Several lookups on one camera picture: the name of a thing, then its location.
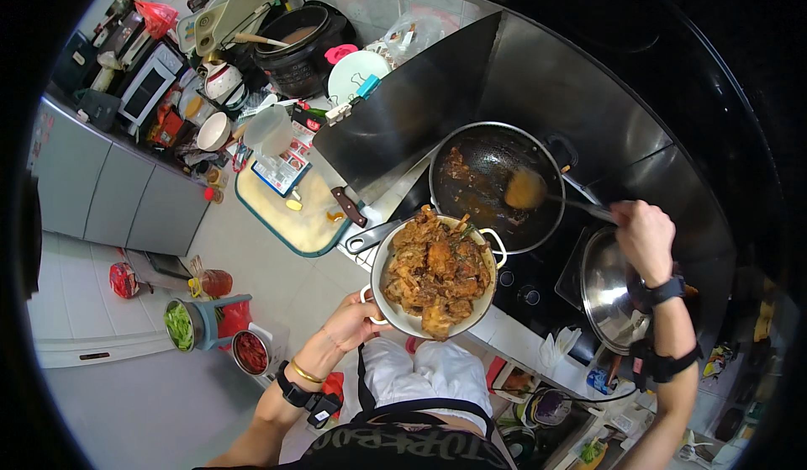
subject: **cabinet door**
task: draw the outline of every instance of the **cabinet door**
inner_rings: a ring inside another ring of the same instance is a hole
[[[103,164],[87,216],[84,238],[94,243],[126,246],[137,204],[154,163],[112,145]]]
[[[41,141],[33,173],[39,178],[42,228],[83,238],[95,184],[112,143],[50,102],[36,119]]]
[[[126,247],[185,256],[207,204],[204,188],[155,167],[137,207]]]

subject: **apron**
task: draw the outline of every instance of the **apron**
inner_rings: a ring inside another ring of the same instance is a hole
[[[493,420],[482,410],[482,407],[471,401],[457,400],[456,398],[423,398],[421,400],[399,401],[398,403],[384,405],[376,409],[375,397],[369,391],[369,387],[364,381],[367,369],[364,365],[364,355],[361,354],[362,349],[364,349],[364,344],[358,346],[358,401],[361,405],[361,412],[357,414],[351,422],[367,422],[381,415],[409,413],[427,409],[461,410],[484,419],[485,425],[487,426],[485,438],[488,441],[491,440],[494,430]]]

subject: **white shorts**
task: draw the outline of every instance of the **white shorts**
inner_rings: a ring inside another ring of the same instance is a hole
[[[417,348],[414,356],[388,338],[371,339],[364,346],[367,369],[365,383],[375,397],[375,406],[382,407],[400,401],[423,398],[455,398],[473,402],[493,415],[482,361],[451,341],[427,341]],[[345,401],[339,415],[340,424],[350,422],[361,412],[358,401],[358,355],[345,364]],[[482,433],[488,426],[484,419],[469,412],[452,409],[428,409],[439,415],[467,419],[479,426]]]

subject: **stainless steel lid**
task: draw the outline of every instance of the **stainless steel lid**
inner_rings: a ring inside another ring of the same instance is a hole
[[[580,293],[597,337],[611,351],[626,356],[630,345],[644,338],[651,316],[635,309],[641,278],[620,251],[615,231],[605,227],[588,240]]]

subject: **plastic stool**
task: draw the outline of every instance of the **plastic stool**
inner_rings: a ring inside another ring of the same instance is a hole
[[[229,344],[232,341],[232,335],[219,338],[219,324],[216,322],[216,308],[248,300],[252,300],[252,295],[229,296],[228,298],[219,298],[218,300],[205,302],[186,302],[196,307],[196,310],[199,315],[202,316],[202,321],[204,322],[202,341],[196,344],[194,349],[211,349],[215,346],[226,346]]]

